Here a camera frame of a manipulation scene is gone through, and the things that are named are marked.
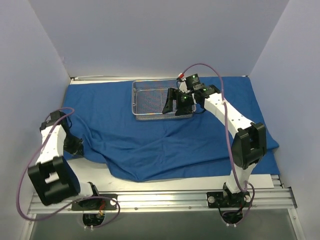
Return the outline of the wire mesh instrument tray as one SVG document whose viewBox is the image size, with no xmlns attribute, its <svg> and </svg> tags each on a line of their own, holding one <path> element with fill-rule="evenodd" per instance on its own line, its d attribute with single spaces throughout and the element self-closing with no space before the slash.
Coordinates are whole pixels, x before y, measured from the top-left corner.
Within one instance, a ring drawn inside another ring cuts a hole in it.
<svg viewBox="0 0 320 240">
<path fill-rule="evenodd" d="M 176 102 L 173 111 L 163 114 L 169 88 L 178 86 L 175 79 L 136 80 L 132 83 L 131 109 L 139 121 L 191 118 L 193 115 L 176 116 Z"/>
</svg>

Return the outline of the blue surgical wrap cloth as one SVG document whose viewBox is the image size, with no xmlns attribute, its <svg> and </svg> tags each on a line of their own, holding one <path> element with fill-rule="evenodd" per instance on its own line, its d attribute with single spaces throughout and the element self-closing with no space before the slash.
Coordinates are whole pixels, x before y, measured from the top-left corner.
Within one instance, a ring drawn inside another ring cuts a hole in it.
<svg viewBox="0 0 320 240">
<path fill-rule="evenodd" d="M 83 140 L 88 161 L 134 182 L 231 173 L 225 128 L 216 117 L 139 121 L 132 90 L 130 81 L 68 86 L 63 106 L 74 109 L 70 131 Z"/>
</svg>

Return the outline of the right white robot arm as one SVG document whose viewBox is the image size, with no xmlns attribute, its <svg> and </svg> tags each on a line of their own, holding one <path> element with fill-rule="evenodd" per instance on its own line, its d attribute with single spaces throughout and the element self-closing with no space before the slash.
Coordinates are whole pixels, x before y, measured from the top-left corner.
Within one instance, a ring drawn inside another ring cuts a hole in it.
<svg viewBox="0 0 320 240">
<path fill-rule="evenodd" d="M 266 127 L 233 107 L 225 98 L 223 87 L 206 86 L 197 74 L 185 77 L 180 73 L 176 81 L 177 87 L 167 91 L 163 114 L 190 115 L 198 104 L 224 125 L 231 173 L 222 200 L 232 207 L 240 201 L 239 193 L 247 191 L 253 169 L 267 152 Z"/>
</svg>

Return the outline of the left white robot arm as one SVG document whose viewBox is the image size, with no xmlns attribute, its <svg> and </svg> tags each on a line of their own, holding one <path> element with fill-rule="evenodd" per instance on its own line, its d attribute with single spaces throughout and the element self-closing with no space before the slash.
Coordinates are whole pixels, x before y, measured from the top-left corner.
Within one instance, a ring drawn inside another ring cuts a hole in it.
<svg viewBox="0 0 320 240">
<path fill-rule="evenodd" d="M 81 182 L 72 170 L 64 153 L 73 157 L 84 156 L 83 140 L 74 136 L 68 123 L 69 116 L 56 110 L 49 120 L 40 125 L 42 146 L 35 165 L 27 170 L 29 179 L 45 206 L 58 204 L 67 199 L 83 198 L 90 210 L 100 206 L 101 197 L 92 182 Z"/>
</svg>

